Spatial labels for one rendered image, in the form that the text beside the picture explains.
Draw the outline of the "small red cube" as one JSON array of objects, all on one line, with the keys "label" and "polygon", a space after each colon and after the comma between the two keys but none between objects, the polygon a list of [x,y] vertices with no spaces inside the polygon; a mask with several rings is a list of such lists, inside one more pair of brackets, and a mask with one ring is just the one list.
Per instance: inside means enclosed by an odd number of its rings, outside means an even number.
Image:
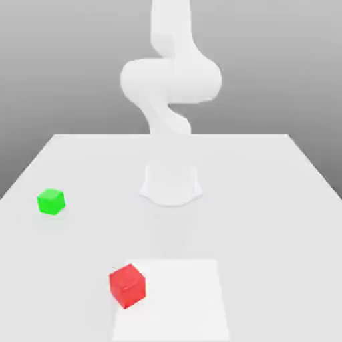
[{"label": "small red cube", "polygon": [[109,274],[110,292],[123,309],[146,297],[146,278],[132,264]]}]

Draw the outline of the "small green cube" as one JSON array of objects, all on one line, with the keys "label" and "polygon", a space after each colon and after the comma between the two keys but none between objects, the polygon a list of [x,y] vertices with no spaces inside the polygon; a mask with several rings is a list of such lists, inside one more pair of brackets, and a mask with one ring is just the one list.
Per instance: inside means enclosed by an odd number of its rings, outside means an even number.
[{"label": "small green cube", "polygon": [[39,211],[44,214],[56,215],[65,208],[63,191],[48,188],[37,197]]}]

